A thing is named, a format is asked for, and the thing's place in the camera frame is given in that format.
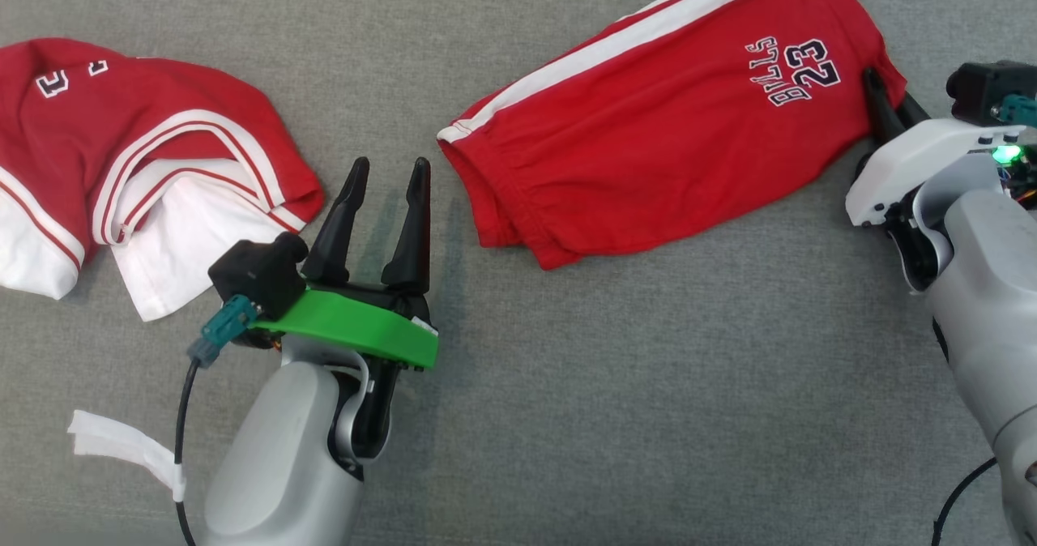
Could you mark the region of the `red jersey with white sleeves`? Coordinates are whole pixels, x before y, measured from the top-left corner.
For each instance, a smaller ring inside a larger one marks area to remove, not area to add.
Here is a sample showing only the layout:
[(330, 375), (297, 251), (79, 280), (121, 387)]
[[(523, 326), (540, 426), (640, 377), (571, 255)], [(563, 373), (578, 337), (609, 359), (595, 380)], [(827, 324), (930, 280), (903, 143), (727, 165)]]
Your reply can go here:
[(60, 300), (110, 248), (145, 322), (241, 240), (300, 232), (325, 192), (267, 95), (100, 45), (0, 45), (0, 288)]

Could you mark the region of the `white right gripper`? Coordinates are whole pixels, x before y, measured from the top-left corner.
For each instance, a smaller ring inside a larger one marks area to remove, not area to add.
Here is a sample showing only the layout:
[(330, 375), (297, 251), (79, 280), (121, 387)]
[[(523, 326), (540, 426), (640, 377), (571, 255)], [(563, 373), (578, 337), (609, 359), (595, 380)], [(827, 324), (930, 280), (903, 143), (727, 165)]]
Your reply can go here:
[[(884, 144), (846, 194), (852, 225), (882, 224), (893, 203), (902, 203), (907, 193), (931, 178), (937, 178), (933, 188), (955, 188), (959, 194), (1000, 190), (999, 166), (989, 151), (1018, 141), (1028, 125), (976, 126), (959, 119), (930, 119), (910, 92), (904, 93), (897, 113), (874, 67), (863, 71), (863, 85), (872, 137)], [(907, 131), (900, 134), (900, 124)]]

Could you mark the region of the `red shorts with white stripe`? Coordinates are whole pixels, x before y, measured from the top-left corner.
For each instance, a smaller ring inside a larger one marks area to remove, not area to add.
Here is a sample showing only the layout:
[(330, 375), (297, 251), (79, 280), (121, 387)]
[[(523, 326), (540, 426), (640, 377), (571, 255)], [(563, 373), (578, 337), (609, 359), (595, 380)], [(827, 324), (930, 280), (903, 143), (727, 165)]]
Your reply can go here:
[(684, 240), (818, 178), (907, 81), (858, 0), (656, 0), (463, 112), (437, 142), (479, 243), (542, 269)]

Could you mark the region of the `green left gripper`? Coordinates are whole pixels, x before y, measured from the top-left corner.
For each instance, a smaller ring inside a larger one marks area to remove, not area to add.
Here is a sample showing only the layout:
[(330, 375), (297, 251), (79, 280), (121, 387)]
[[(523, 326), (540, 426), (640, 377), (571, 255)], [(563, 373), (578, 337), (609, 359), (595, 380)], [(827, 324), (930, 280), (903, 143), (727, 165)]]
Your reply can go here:
[[(310, 283), (347, 283), (348, 248), (356, 213), (365, 199), (369, 159), (353, 162), (347, 180), (323, 221), (301, 274)], [(405, 191), (403, 228), (381, 281), (390, 290), (428, 292), (430, 285), (431, 165), (416, 159)], [(357, 366), (364, 358), (386, 360), (408, 368), (432, 369), (438, 332), (415, 316), (401, 316), (339, 292), (301, 291), (278, 318), (251, 323), (254, 349), (277, 349), (283, 361)]]

